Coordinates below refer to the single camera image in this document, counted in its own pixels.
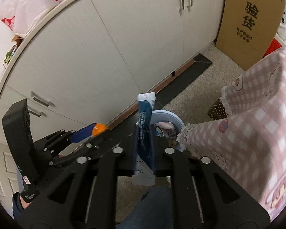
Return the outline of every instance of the triangular cutout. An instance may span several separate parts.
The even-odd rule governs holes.
[[[70,174],[58,187],[57,189],[49,196],[49,199],[57,202],[59,204],[64,204],[67,199],[71,184],[73,182],[75,174]]]
[[[232,189],[219,174],[213,173],[213,175],[224,204],[228,204],[239,198],[239,195],[235,192],[235,190]]]

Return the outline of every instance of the plastic bag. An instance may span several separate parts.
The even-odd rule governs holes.
[[[55,0],[0,0],[0,21],[24,38],[57,4]]]

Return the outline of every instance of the pink plaid tablecloth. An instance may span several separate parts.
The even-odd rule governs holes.
[[[273,221],[286,205],[286,47],[223,87],[220,100],[228,118],[189,124],[178,141],[216,162]]]

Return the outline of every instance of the white sticker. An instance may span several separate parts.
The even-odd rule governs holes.
[[[30,181],[29,181],[29,179],[28,179],[27,177],[22,177],[22,178],[24,179],[24,182],[25,182],[26,184],[31,184]]]

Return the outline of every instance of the cardboard box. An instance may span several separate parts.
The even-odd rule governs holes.
[[[270,46],[284,8],[285,0],[226,0],[216,47],[249,69]]]

